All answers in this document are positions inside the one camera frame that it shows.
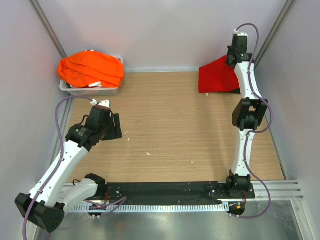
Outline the red t-shirt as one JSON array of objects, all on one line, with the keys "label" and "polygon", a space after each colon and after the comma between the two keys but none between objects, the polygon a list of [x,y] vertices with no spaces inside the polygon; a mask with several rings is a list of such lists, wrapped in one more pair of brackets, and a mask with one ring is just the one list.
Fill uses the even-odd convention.
[{"label": "red t-shirt", "polygon": [[223,93],[240,88],[232,66],[226,65],[227,56],[201,66],[198,70],[199,93]]}]

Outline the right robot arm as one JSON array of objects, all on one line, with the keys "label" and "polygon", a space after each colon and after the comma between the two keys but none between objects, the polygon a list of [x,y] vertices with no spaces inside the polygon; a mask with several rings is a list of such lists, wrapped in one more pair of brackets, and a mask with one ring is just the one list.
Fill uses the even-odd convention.
[{"label": "right robot arm", "polygon": [[236,148],[232,167],[226,179],[225,192],[231,198],[255,198],[251,175],[248,170],[255,131],[261,125],[267,105],[258,90],[253,55],[247,52],[248,35],[233,33],[228,47],[226,65],[231,66],[238,79],[241,99],[232,113],[236,127]]}]

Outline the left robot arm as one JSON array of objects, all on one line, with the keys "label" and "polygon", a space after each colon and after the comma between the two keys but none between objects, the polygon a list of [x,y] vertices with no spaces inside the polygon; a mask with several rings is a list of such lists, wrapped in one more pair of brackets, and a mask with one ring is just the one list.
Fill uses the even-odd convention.
[{"label": "left robot arm", "polygon": [[91,108],[85,123],[72,126],[62,141],[60,153],[41,180],[29,191],[15,199],[22,217],[47,231],[54,232],[64,216],[80,202],[93,198],[101,200],[107,186],[104,178],[89,173],[80,183],[63,191],[66,181],[78,163],[100,141],[122,138],[119,114],[114,114],[108,100]]}]

